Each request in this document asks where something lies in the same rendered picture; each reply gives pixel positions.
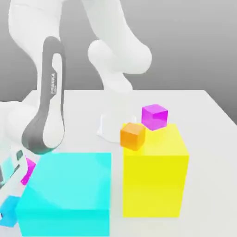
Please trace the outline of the large yellow box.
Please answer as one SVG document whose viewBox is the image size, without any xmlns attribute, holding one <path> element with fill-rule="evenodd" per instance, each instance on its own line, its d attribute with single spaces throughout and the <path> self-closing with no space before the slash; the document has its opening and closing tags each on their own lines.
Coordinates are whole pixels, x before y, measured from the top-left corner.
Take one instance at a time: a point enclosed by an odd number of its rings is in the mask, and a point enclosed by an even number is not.
<svg viewBox="0 0 237 237">
<path fill-rule="evenodd" d="M 147 130 L 137 151 L 123 148 L 123 216 L 179 217 L 188 162 L 176 124 Z"/>
</svg>

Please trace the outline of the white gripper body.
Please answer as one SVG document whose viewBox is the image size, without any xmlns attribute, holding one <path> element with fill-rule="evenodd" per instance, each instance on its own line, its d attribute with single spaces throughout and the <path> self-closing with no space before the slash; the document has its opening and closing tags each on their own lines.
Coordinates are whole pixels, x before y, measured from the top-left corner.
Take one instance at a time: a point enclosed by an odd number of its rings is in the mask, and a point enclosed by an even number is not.
<svg viewBox="0 0 237 237">
<path fill-rule="evenodd" d="M 6 181 L 6 183 L 1 186 L 0 185 L 0 206 L 6 200 L 6 198 L 11 194 L 13 189 L 20 183 L 23 177 L 26 175 L 28 170 L 27 161 L 22 161 L 16 167 L 14 173 L 11 177 Z"/>
</svg>

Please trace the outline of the large cyan box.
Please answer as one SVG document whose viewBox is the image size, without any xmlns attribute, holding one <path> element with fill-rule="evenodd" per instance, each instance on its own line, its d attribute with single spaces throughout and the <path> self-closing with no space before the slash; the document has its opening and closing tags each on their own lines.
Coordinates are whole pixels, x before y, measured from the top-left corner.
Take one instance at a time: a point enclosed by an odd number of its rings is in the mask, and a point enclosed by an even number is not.
<svg viewBox="0 0 237 237">
<path fill-rule="evenodd" d="M 110 153 L 49 153 L 16 208 L 23 237 L 108 237 Z"/>
</svg>

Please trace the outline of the small orange cube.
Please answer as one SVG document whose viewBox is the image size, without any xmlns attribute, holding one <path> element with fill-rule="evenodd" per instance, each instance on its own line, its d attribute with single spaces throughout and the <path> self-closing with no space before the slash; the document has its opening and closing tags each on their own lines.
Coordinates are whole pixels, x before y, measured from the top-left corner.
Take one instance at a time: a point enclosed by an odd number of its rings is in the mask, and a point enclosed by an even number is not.
<svg viewBox="0 0 237 237">
<path fill-rule="evenodd" d="M 145 141 L 145 134 L 143 125 L 127 123 L 120 130 L 120 145 L 130 150 L 139 150 Z"/>
</svg>

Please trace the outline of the small blue cube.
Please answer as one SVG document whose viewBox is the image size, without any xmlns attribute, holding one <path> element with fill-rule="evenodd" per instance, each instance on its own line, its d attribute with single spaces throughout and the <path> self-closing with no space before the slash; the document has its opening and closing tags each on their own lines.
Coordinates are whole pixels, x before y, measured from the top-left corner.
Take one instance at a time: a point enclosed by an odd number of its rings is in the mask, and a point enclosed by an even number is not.
<svg viewBox="0 0 237 237">
<path fill-rule="evenodd" d="M 8 196 L 0 206 L 0 226 L 14 227 L 17 223 L 15 208 L 20 200 L 17 196 Z"/>
</svg>

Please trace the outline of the small magenta cube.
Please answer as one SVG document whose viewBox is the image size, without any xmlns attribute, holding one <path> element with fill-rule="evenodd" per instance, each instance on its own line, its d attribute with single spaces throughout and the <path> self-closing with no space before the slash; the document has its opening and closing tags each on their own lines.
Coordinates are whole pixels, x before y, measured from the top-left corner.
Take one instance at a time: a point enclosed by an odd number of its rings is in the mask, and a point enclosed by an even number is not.
<svg viewBox="0 0 237 237">
<path fill-rule="evenodd" d="M 141 122 L 151 131 L 167 126 L 168 110 L 159 104 L 142 107 Z"/>
<path fill-rule="evenodd" d="M 21 180 L 21 183 L 25 186 L 28 183 L 28 180 L 30 178 L 30 176 L 32 175 L 32 172 L 36 166 L 36 163 L 33 162 L 32 160 L 26 158 L 27 161 L 27 166 L 28 166 L 28 170 L 26 175 L 23 177 L 23 179 Z"/>
</svg>

